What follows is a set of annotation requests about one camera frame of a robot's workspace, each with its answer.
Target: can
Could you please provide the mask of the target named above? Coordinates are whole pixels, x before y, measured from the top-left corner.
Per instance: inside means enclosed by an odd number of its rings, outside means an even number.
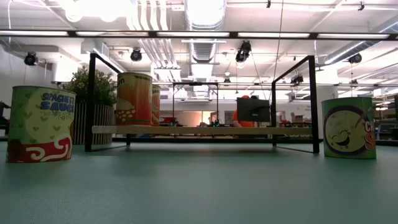
[[[152,126],[159,126],[160,86],[152,85]]]
[[[116,125],[151,125],[152,77],[134,72],[118,75]]]
[[[372,98],[325,100],[322,113],[325,156],[376,158]]]
[[[55,88],[15,86],[7,162],[70,159],[75,97],[75,93]]]

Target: plant pot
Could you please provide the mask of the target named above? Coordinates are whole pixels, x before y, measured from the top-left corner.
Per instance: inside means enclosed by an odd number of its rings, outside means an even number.
[[[94,105],[94,125],[114,125],[114,110],[112,106]],[[73,143],[85,143],[86,104],[76,104],[75,122],[73,125]],[[92,144],[111,144],[112,134],[94,134]]]

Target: wooden plank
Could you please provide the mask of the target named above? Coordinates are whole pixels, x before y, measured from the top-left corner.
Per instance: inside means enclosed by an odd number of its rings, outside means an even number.
[[[93,133],[114,134],[311,134],[311,128],[191,128],[151,126],[93,126]]]

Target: cartoon face label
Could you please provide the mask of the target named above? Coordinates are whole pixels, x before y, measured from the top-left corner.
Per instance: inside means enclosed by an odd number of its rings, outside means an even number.
[[[325,116],[324,140],[328,148],[341,155],[357,155],[374,149],[373,122],[354,106],[333,108]]]

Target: white ceiling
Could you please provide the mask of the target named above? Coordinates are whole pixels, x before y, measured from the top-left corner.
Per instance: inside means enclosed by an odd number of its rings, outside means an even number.
[[[372,32],[382,23],[393,17],[398,22],[398,2],[396,0],[366,0],[365,10],[358,11],[359,1],[344,0],[342,6],[334,12],[325,11],[334,8],[341,0],[285,0],[282,17],[282,31],[296,32]],[[29,4],[40,5],[37,1],[26,1]],[[255,0],[228,0],[224,30],[233,31],[279,31],[280,17],[282,12],[282,0],[272,0],[270,9],[266,9],[266,1]],[[0,29],[8,29],[7,16],[8,0],[0,1]],[[167,1],[172,7],[183,5],[183,0]],[[376,8],[388,8],[389,10],[376,10]],[[60,17],[65,18],[62,8],[52,8]],[[28,6],[20,2],[13,2],[10,7],[10,19],[13,29],[70,29],[69,26],[58,18],[54,13],[43,7]],[[183,11],[167,10],[168,26],[172,30],[184,30],[185,19]],[[82,30],[128,30],[126,18],[119,17],[114,22],[103,22],[99,17],[84,17],[76,23],[70,23],[76,29]],[[80,53],[80,44],[83,39],[54,39],[54,38],[13,38],[13,41],[20,44],[46,44],[57,45],[76,58],[88,62],[88,56]],[[116,60],[126,70],[150,70],[150,61],[144,55],[141,62],[132,62],[129,59],[128,50],[132,47],[139,47],[136,39],[103,39],[111,49],[111,58]],[[348,41],[317,41],[317,54],[328,55],[339,48],[349,44]],[[274,63],[276,53],[280,53],[276,75],[280,75],[301,58],[308,54],[315,54],[314,41],[309,40],[251,40],[253,54],[246,61],[242,69],[237,69],[234,62],[236,49],[240,46],[241,40],[227,40],[226,44],[219,44],[213,75],[223,80],[224,72],[230,72],[232,77],[250,77],[239,79],[240,82],[253,82],[257,77],[264,77],[262,80],[271,82],[274,77]],[[187,64],[190,57],[186,44],[179,39],[172,40],[173,49],[178,64],[182,69],[182,77],[190,73],[190,66]],[[392,51],[398,47],[397,42],[383,42],[363,52],[363,62],[354,65],[353,78],[363,74],[372,73],[395,62],[398,51]],[[392,51],[377,60],[373,58]],[[119,53],[125,52],[127,56],[122,57]],[[224,58],[222,53],[227,52],[228,57]],[[351,79],[351,66],[349,63],[341,62],[335,65],[338,68],[340,78]],[[386,73],[383,77],[393,78],[396,73]]]

